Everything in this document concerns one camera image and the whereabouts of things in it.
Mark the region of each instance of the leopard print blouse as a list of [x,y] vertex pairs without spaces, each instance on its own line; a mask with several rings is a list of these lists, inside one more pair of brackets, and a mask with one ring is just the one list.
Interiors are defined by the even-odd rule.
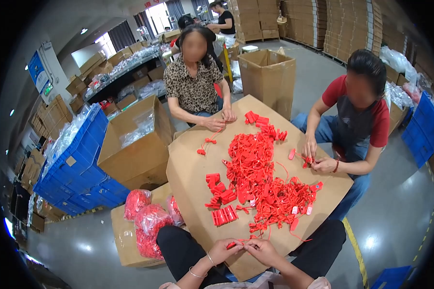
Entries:
[[210,66],[206,68],[200,61],[196,77],[191,77],[186,69],[183,56],[180,56],[167,66],[164,72],[164,83],[168,98],[178,98],[179,106],[188,112],[208,112],[214,114],[218,111],[216,104],[217,92],[214,83],[220,83],[224,76],[216,62],[209,57]]

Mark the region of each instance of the red beaded bracelet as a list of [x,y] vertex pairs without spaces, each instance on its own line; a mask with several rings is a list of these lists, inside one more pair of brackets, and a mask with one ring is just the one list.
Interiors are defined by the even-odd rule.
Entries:
[[337,172],[337,168],[339,167],[339,159],[336,160],[336,168],[334,169],[333,172]]

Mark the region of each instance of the silver bangle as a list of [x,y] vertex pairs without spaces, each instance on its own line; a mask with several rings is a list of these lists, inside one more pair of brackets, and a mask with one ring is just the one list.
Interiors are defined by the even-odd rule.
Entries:
[[207,256],[209,257],[209,260],[212,262],[212,265],[214,265],[214,267],[215,267],[215,263],[214,263],[214,261],[212,260],[212,258],[210,257],[210,255],[209,255],[209,252],[206,252],[206,254],[207,254]]
[[206,278],[206,277],[207,277],[207,273],[206,273],[205,276],[198,276],[198,275],[194,274],[193,272],[191,272],[191,268],[193,268],[193,267],[194,267],[194,266],[191,266],[191,267],[188,269],[188,271],[190,272],[191,275],[193,275],[193,276],[195,276],[195,277],[198,277],[198,278]]

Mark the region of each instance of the black t-shirt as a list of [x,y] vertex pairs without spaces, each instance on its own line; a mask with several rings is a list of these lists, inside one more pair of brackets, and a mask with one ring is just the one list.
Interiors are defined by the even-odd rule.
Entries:
[[218,23],[219,24],[225,24],[225,19],[231,19],[231,28],[230,29],[220,29],[220,32],[224,33],[224,34],[235,34],[235,20],[233,19],[233,15],[231,14],[230,11],[226,10],[224,13],[222,13],[219,17],[218,17]]
[[[214,45],[213,42],[216,40],[216,35],[214,32],[212,32],[212,30],[210,30],[209,28],[205,28],[205,32],[206,32],[206,40],[207,40],[207,54],[209,54],[210,56],[212,56],[212,58],[214,58],[215,62],[217,63],[217,66],[220,70],[220,72],[223,71],[224,69],[224,65],[222,64],[222,62],[220,61],[220,59],[217,57],[215,51],[214,51]],[[179,38],[177,39],[177,41],[175,41],[175,45],[177,45],[177,47],[181,50],[181,46],[182,46],[182,39],[181,39],[181,35],[179,36]]]

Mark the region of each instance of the bracelet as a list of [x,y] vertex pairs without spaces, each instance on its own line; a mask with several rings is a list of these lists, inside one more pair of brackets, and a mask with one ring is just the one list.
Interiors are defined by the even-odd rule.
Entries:
[[334,169],[333,172],[337,172],[337,168],[339,167],[339,159],[336,160],[336,168]]
[[215,263],[214,263],[214,261],[212,260],[212,258],[210,257],[210,255],[209,255],[209,252],[206,252],[206,254],[207,254],[207,256],[209,257],[209,260],[212,262],[212,265],[214,265],[214,267],[215,267]]
[[198,277],[198,278],[206,278],[206,277],[207,277],[207,273],[206,273],[205,276],[198,276],[198,275],[194,274],[193,272],[191,272],[191,268],[193,268],[193,267],[194,267],[194,266],[191,266],[191,267],[188,269],[188,271],[190,272],[191,275],[193,275],[193,276],[195,276],[195,277]]

